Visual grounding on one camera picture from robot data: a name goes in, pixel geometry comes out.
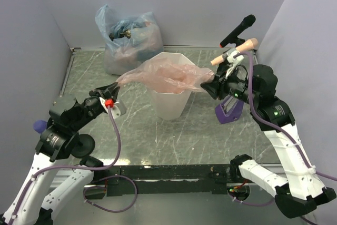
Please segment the purple box stand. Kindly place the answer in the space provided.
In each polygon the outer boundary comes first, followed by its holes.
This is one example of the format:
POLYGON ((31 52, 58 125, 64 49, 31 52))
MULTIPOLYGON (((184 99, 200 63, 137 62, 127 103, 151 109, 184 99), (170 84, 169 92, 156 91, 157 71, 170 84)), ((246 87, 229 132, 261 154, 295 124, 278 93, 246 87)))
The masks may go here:
POLYGON ((241 117, 243 106, 243 101, 228 95, 215 107, 214 111, 218 121, 221 124, 227 124, 234 122, 241 117))

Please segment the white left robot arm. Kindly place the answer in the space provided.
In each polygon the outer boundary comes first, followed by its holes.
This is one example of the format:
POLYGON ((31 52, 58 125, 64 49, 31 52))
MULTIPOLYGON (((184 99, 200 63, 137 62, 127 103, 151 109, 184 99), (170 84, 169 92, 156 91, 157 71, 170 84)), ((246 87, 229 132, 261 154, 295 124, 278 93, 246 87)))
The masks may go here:
POLYGON ((89 92, 83 102, 72 95, 59 96, 49 110, 47 122, 37 126, 41 134, 29 173, 12 205, 1 215, 1 224, 53 224, 77 191, 103 180, 107 166, 90 154, 94 139, 79 130, 101 113, 111 120, 126 113, 117 99, 118 83, 89 92))

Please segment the black microphone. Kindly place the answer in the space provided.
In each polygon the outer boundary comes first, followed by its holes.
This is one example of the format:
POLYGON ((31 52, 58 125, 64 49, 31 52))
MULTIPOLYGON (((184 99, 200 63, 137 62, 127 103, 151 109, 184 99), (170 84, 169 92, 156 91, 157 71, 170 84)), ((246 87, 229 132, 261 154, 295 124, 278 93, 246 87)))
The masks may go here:
POLYGON ((220 47, 225 48, 228 44, 234 44, 235 46, 242 45, 245 40, 239 38, 239 35, 243 33, 246 29, 251 27, 256 21, 256 17, 253 14, 246 16, 243 21, 226 37, 220 42, 220 47))

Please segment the pink plastic trash bag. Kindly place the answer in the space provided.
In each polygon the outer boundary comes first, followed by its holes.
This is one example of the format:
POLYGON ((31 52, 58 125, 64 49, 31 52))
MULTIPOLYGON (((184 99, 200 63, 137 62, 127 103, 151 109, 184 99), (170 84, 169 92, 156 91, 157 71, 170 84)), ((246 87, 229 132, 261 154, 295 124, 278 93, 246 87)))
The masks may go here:
POLYGON ((152 58, 124 73, 116 81, 120 86, 140 82, 157 93, 180 94, 184 91, 203 92, 201 83, 213 77, 214 72, 207 67, 176 64, 167 58, 152 58))

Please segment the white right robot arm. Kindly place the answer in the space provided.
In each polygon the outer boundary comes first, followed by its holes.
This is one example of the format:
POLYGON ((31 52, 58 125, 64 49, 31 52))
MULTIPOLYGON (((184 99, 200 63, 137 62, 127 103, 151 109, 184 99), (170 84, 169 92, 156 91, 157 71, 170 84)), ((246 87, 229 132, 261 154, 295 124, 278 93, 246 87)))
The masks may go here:
POLYGON ((281 177, 258 164, 249 155, 237 155, 230 162, 232 180, 254 182, 268 192, 287 218, 314 211, 317 206, 336 199, 334 189, 326 187, 309 162, 298 135, 289 106, 276 95, 277 77, 266 65, 255 65, 245 79, 235 70, 219 67, 212 80, 201 87, 214 99, 230 95, 250 106, 250 114, 271 142, 285 176, 281 177))

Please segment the purple microphone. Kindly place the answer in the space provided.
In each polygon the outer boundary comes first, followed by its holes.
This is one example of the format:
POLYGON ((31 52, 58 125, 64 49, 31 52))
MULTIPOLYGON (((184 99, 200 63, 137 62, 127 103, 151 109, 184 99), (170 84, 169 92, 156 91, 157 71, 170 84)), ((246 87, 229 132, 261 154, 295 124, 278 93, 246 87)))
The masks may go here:
POLYGON ((33 129, 38 134, 42 134, 47 129, 47 122, 44 120, 37 120, 33 124, 33 129))

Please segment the large blue plastic bag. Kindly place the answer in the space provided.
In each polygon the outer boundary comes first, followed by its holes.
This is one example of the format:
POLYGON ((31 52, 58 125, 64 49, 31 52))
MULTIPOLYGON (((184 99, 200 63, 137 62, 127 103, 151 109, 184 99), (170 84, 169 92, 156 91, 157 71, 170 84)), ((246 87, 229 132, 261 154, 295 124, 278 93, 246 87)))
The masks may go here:
POLYGON ((122 19, 117 19, 108 5, 96 12, 95 23, 105 41, 103 64, 108 74, 122 75, 164 51, 161 31, 152 12, 127 19, 143 22, 143 27, 132 28, 130 39, 124 37, 111 41, 108 36, 110 29, 122 19))

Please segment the crumpled blue plastic bag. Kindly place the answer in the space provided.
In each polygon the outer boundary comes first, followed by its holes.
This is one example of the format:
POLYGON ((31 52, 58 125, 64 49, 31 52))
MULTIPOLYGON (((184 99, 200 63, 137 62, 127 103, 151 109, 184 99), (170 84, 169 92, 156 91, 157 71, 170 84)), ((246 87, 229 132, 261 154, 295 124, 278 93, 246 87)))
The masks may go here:
POLYGON ((132 20, 132 19, 123 19, 117 24, 111 27, 109 38, 111 41, 118 38, 131 38, 131 29, 132 28, 142 28, 143 22, 132 20))

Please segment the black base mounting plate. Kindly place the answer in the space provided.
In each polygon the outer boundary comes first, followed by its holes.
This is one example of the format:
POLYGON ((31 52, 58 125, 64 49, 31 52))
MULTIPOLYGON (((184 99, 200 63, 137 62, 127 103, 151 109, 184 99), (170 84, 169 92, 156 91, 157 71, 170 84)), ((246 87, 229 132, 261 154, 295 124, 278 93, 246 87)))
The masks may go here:
POLYGON ((212 193, 227 194, 227 190, 244 183, 243 178, 230 175, 229 164, 187 165, 117 165, 98 173, 93 185, 106 187, 108 197, 134 194, 212 193))

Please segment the white plastic trash bin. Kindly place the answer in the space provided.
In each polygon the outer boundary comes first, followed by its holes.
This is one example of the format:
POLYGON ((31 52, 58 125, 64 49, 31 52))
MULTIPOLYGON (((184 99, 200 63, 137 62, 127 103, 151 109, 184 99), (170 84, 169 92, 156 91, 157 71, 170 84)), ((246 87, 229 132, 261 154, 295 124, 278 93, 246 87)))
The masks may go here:
MULTIPOLYGON (((167 58, 176 64, 193 64, 186 56, 180 53, 162 52, 157 58, 167 58)), ((180 94, 157 93, 147 88, 150 93, 151 105, 156 116, 164 120, 173 120, 181 116, 187 101, 191 95, 191 91, 184 91, 180 94)))

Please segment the beige microphone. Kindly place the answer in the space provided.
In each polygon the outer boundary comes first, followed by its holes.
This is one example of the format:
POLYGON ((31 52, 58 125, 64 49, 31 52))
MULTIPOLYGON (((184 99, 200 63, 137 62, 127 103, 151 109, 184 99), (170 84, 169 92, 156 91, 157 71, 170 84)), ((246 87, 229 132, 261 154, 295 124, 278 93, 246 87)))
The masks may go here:
POLYGON ((246 42, 244 42, 243 44, 237 46, 236 48, 231 48, 225 53, 223 53, 222 55, 214 58, 213 60, 211 60, 211 64, 218 65, 224 62, 229 56, 233 58, 234 56, 238 55, 241 52, 250 51, 250 50, 255 49, 258 46, 258 44, 259 42, 256 38, 251 38, 247 40, 246 42))

